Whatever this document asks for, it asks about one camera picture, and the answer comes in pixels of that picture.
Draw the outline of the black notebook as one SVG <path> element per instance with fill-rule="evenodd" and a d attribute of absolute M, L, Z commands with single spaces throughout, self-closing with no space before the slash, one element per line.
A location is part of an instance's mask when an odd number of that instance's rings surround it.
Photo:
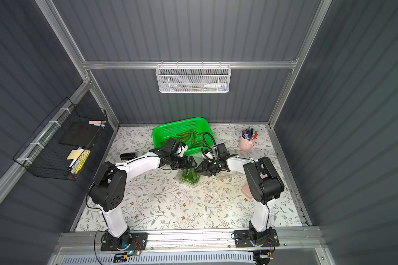
<path fill-rule="evenodd" d="M 77 148 L 91 148 L 102 131 L 103 127 L 101 126 L 74 122 L 59 138 L 58 143 Z"/>

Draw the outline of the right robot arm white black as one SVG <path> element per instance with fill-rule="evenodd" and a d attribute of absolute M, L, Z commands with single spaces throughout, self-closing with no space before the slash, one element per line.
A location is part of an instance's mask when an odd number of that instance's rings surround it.
<path fill-rule="evenodd" d="M 216 176 L 221 171 L 235 171 L 246 176 L 249 191 L 255 200 L 247 235 L 251 245 L 260 246 L 268 243 L 279 246 L 270 218 L 274 204 L 285 190 L 285 186 L 271 159 L 261 157 L 254 160 L 231 155 L 225 144 L 202 148 L 201 152 L 204 160 L 195 168 L 197 174 Z"/>

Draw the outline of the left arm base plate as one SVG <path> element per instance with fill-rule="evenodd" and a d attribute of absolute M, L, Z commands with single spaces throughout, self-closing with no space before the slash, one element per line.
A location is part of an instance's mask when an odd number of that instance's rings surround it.
<path fill-rule="evenodd" d="M 148 233 L 124 233 L 114 237 L 105 232 L 101 238 L 101 251 L 144 251 L 148 241 Z"/>

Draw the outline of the pink case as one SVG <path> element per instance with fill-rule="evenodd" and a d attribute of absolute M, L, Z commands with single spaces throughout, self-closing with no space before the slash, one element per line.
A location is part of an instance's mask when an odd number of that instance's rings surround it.
<path fill-rule="evenodd" d="M 249 188 L 249 185 L 244 185 L 242 188 L 242 193 L 248 198 L 248 199 L 253 199 L 251 190 Z"/>

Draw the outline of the pink pen cup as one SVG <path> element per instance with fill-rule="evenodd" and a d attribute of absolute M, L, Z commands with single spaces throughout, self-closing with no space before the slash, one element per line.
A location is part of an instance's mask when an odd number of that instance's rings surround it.
<path fill-rule="evenodd" d="M 258 132 L 253 127 L 243 129 L 238 144 L 239 149 L 244 152 L 251 152 L 257 138 Z"/>

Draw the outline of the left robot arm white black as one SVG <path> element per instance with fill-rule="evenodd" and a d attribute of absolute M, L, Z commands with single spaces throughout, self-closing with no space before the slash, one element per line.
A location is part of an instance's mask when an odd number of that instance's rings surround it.
<path fill-rule="evenodd" d="M 171 170 L 194 169 L 197 163 L 193 157 L 185 155 L 187 150 L 185 143 L 171 138 L 161 148 L 151 149 L 142 156 L 122 163 L 105 162 L 99 167 L 87 195 L 101 211 L 107 225 L 105 233 L 110 240 L 121 247 L 127 247 L 131 242 L 121 208 L 127 181 L 163 166 L 169 166 Z"/>

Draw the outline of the green plastic basket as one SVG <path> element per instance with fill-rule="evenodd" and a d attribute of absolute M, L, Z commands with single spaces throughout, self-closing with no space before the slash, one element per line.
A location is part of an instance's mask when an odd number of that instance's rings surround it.
<path fill-rule="evenodd" d="M 207 148 L 205 143 L 213 145 L 210 136 L 205 136 L 204 141 L 204 133 L 214 136 L 208 121 L 203 118 L 190 118 L 160 125 L 153 130 L 152 137 L 155 148 L 164 146 L 170 138 L 174 138 L 187 145 L 185 155 L 194 155 L 200 153 L 201 148 Z"/>

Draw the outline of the clear pepper container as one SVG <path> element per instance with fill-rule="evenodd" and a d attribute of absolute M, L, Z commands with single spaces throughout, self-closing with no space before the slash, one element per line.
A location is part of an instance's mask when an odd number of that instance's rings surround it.
<path fill-rule="evenodd" d="M 200 175 L 195 172 L 193 168 L 184 169 L 180 180 L 192 185 L 195 185 L 200 179 Z"/>

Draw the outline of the black stapler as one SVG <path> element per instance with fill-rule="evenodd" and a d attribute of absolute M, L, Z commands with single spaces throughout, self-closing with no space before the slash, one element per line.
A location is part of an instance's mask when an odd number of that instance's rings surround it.
<path fill-rule="evenodd" d="M 119 158 L 121 161 L 130 161 L 137 158 L 137 155 L 134 152 L 122 153 Z"/>

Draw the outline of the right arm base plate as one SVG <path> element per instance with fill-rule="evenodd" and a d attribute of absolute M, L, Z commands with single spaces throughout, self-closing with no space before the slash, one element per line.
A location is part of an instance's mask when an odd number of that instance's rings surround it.
<path fill-rule="evenodd" d="M 263 232 L 256 232 L 253 229 L 235 230 L 231 234 L 231 238 L 237 248 L 280 246 L 277 232 L 272 227 Z"/>

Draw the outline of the yellow sticky notes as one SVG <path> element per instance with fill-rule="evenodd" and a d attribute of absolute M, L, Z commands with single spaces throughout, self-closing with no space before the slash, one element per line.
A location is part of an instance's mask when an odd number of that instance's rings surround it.
<path fill-rule="evenodd" d="M 84 149 L 72 150 L 66 159 L 67 160 L 77 160 L 82 155 L 83 152 L 84 152 Z"/>

